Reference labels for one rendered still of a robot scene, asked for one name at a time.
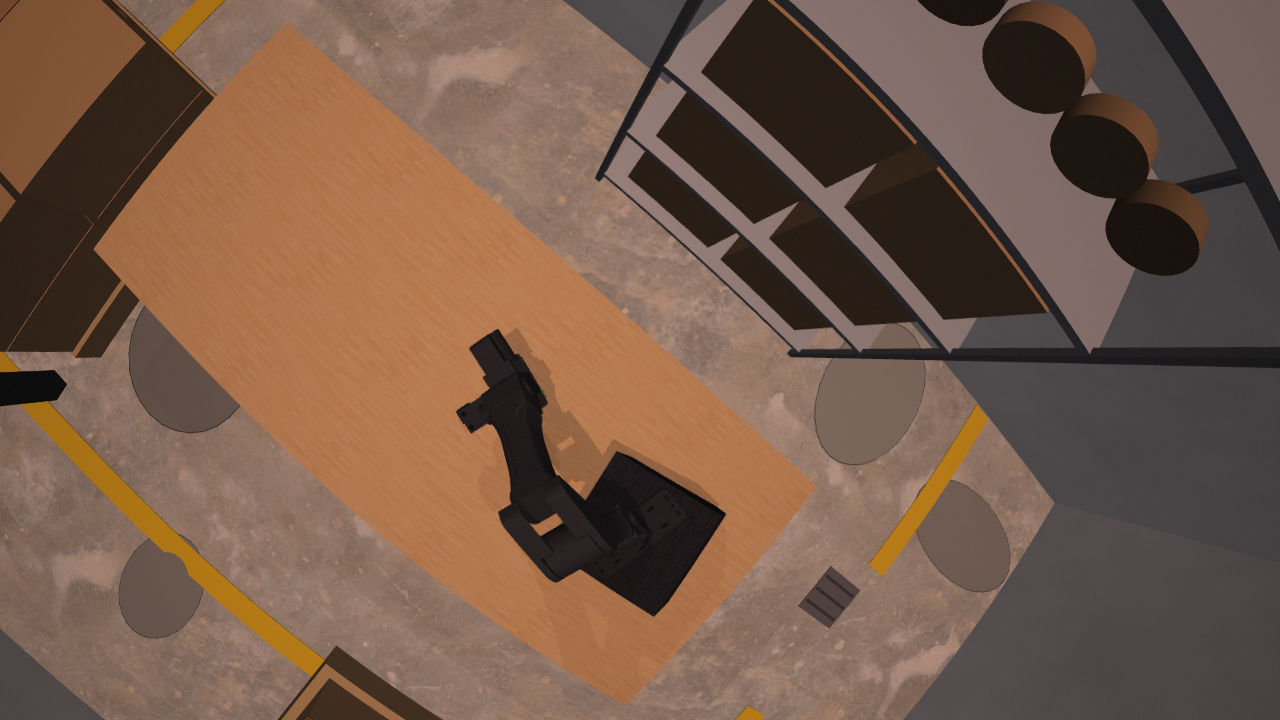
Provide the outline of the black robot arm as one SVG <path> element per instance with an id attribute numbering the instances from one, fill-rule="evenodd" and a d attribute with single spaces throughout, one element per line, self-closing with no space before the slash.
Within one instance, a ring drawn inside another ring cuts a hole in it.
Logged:
<path id="1" fill-rule="evenodd" d="M 511 487 L 511 503 L 498 511 L 500 523 L 550 582 L 561 582 L 589 564 L 607 579 L 687 519 L 668 489 L 660 489 L 636 512 L 625 503 L 596 512 L 556 475 L 541 430 L 538 398 L 541 389 L 529 372 L 515 369 L 518 357 L 500 331 L 493 331 L 468 350 L 486 374 L 483 379 L 489 389 L 458 414 L 471 434 L 486 424 L 495 427 Z M 563 523 L 543 536 L 530 525 L 554 514 Z M 668 525 L 662 529 L 666 521 Z"/>

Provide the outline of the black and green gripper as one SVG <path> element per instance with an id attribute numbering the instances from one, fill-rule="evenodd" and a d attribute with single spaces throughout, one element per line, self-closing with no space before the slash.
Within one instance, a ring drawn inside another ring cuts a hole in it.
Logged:
<path id="1" fill-rule="evenodd" d="M 524 374 L 525 374 L 526 372 L 529 372 L 529 373 L 530 373 L 530 375 L 532 375 L 532 373 L 531 373 L 531 372 L 529 370 L 529 366 L 527 366 L 527 365 L 526 365 L 526 363 L 524 361 L 524 357 L 521 357 L 521 356 L 520 356 L 518 354 L 515 354 L 515 355 L 516 355 L 516 356 L 518 357 L 518 360 L 517 360 L 517 361 L 515 363 L 515 366 L 516 366 L 516 369 L 517 369 L 518 372 L 522 372 Z M 535 380 L 534 375 L 532 375 L 532 379 Z M 538 380 L 535 380 L 535 382 L 536 382 L 536 384 L 538 384 Z M 547 404 L 548 404 L 548 401 L 547 401 L 547 396 L 545 396 L 545 395 L 543 393 L 543 391 L 540 391 L 540 393 L 538 395 L 538 397 L 539 397 L 539 400 L 540 400 L 540 404 L 541 404 L 541 407 L 545 407 L 545 406 L 547 406 Z"/>

